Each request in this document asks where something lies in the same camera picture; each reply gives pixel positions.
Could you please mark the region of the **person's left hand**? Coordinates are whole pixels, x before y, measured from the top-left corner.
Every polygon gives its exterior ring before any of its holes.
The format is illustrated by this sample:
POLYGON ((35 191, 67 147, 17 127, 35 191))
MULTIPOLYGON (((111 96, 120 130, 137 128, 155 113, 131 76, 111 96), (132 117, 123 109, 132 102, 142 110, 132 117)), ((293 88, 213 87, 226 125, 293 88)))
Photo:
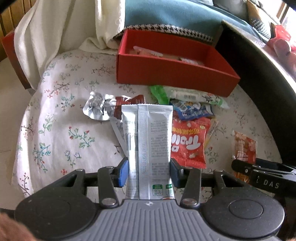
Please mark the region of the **person's left hand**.
POLYGON ((32 233, 21 223, 11 219, 7 214, 1 213, 0 236, 5 241, 36 241, 32 233))

